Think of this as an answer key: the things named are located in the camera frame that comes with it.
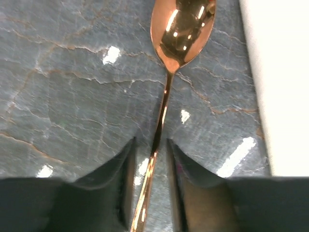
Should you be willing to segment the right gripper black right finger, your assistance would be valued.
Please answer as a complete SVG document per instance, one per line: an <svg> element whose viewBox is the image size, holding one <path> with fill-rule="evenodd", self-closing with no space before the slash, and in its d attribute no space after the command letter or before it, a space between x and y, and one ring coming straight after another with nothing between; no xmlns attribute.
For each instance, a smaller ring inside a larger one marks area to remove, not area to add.
<svg viewBox="0 0 309 232"><path fill-rule="evenodd" d="M176 232L306 232L307 177L222 178L167 139Z"/></svg>

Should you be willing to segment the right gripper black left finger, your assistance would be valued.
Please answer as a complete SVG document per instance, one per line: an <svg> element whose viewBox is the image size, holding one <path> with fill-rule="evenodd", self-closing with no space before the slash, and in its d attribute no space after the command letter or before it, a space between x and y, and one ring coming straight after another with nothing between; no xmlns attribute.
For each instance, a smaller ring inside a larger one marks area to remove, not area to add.
<svg viewBox="0 0 309 232"><path fill-rule="evenodd" d="M18 177L0 181L3 232L126 232L136 167L136 138L74 182Z"/></svg>

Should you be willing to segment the copper spoon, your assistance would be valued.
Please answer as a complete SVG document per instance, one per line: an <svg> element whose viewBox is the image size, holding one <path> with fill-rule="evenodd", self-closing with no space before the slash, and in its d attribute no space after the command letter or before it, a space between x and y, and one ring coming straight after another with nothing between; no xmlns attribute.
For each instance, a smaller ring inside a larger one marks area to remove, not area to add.
<svg viewBox="0 0 309 232"><path fill-rule="evenodd" d="M154 168L163 133L173 77L207 43L215 21L214 0L156 0L151 17L153 48L167 70L162 102L143 185L130 230L142 232L150 202Z"/></svg>

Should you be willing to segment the white cloth napkin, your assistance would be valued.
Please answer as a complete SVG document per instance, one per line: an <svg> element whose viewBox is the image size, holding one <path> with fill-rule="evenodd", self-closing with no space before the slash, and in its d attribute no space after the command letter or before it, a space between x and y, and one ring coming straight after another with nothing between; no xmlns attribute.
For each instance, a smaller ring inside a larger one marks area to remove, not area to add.
<svg viewBox="0 0 309 232"><path fill-rule="evenodd" d="M271 172L308 176L309 3L239 4Z"/></svg>

